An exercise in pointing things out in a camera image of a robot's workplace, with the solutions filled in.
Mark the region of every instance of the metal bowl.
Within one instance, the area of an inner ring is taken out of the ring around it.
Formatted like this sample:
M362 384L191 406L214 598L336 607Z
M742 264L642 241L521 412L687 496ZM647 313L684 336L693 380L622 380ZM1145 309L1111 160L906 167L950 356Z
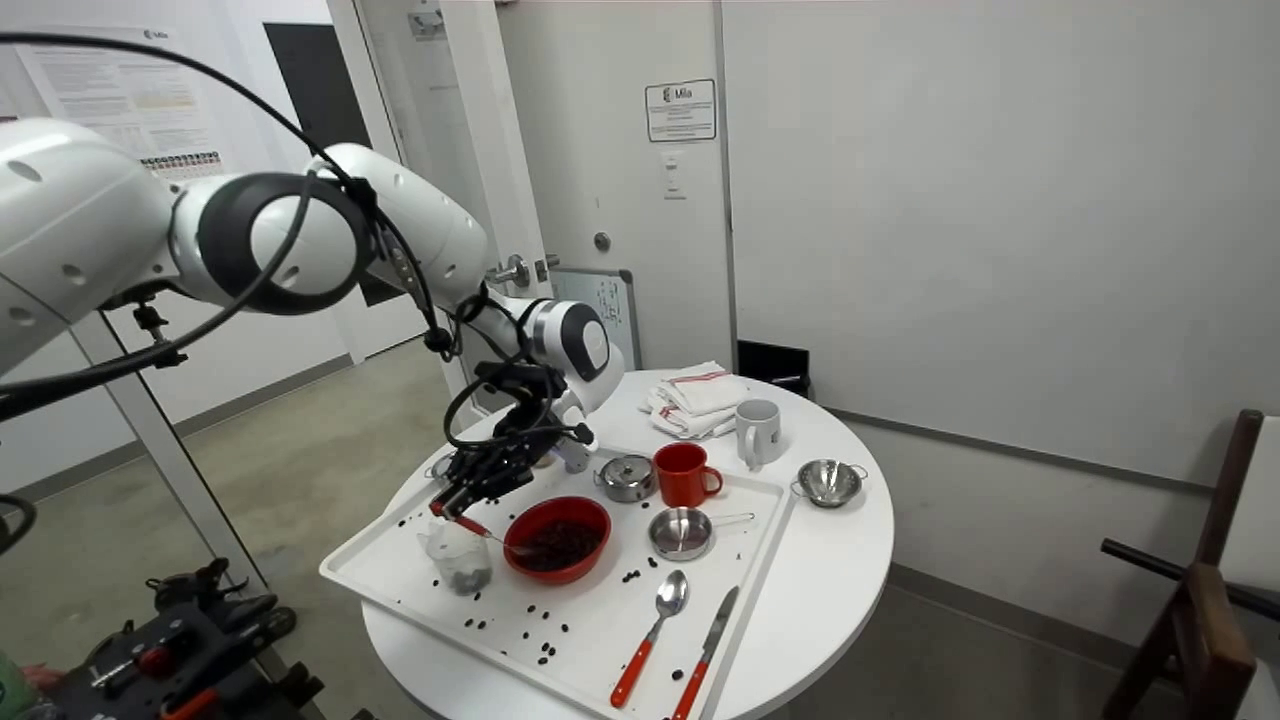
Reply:
M647 525L654 553L673 566L700 560L712 549L712 537L712 518L695 507L669 507Z
M801 467L801 487L816 507L844 507L866 487L866 471L842 462L814 462Z
M647 458L617 458L600 467L600 487L617 503L642 503L656 491Z

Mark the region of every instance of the wooden chair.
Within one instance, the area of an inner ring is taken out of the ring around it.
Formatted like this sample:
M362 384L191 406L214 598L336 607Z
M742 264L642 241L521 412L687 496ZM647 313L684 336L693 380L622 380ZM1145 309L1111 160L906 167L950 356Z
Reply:
M1158 676L1181 681L1190 695L1190 720L1231 720L1255 657L1231 606L1255 607L1280 621L1280 606L1267 591L1280 586L1280 420L1266 412L1240 412L1231 445L1212 487L1207 522L1194 569L1177 569L1162 558L1103 540L1103 553L1177 575L1177 591L1158 618L1158 628L1124 667L1103 715L1124 720Z

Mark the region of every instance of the gray floor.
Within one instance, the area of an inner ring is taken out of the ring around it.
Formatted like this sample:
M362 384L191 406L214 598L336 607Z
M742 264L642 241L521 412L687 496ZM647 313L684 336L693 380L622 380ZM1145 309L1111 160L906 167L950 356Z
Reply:
M329 681L326 715L427 715L381 672L355 602L329 590L316 566L442 445L442 418L435 363L401 347L187 433L274 590L301 607L286 657ZM145 618L145 575L206 560L145 462L45 496L41 518L0 573L0 650L15 662L76 663L126 618ZM861 644L781 715L1078 720L1099 715L1111 684L1117 667L890 590Z

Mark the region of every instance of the red object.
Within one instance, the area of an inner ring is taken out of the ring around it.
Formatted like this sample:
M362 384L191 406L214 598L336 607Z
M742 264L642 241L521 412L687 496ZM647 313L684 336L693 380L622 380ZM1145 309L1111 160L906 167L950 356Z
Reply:
M673 507L695 507L723 487L723 476L710 467L710 451L695 445L669 445L654 458L656 487Z
M609 692L609 703L611 703L611 709L623 709L623 703L628 703L628 695L634 695L634 690L637 690L637 681L642 681L642 672L644 672L647 653L654 653L654 640L644 636L642 650L637 650L637 657L634 657L634 663L628 663L628 672L623 672L623 676L611 684L611 692Z
M609 543L609 513L584 496L555 496L521 513L506 558L536 586L573 586L596 569Z
M217 692L206 690L202 695L183 702L183 709L165 711L165 720L209 720L217 711Z
M484 528L484 525L477 525L471 518L450 518L450 522L455 522L462 528L468 528L468 533L477 533L477 537L490 537L490 528Z
M145 676L171 676L175 672L175 657L161 644L161 650L149 650L135 667Z
M684 695L680 695L673 720L687 720L693 702L695 702L695 692L705 690L705 676L710 676L710 662L700 662L700 663L693 667L693 676L687 676L687 684L684 684Z

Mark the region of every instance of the knife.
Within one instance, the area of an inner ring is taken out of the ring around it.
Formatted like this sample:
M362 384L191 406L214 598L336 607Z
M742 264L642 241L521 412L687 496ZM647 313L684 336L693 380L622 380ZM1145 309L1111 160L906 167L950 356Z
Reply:
M718 657L718 650L721 650L721 636L723 636L723 628L730 628L733 606L735 606L735 590L721 602L718 625L712 625L712 634L710 634L710 640L705 640L705 657L695 662L695 667L693 667L693 676L687 676L687 684L684 684L684 695L680 695L673 720L687 720L693 702L695 702L695 692L705 690L710 663L712 663L712 657Z

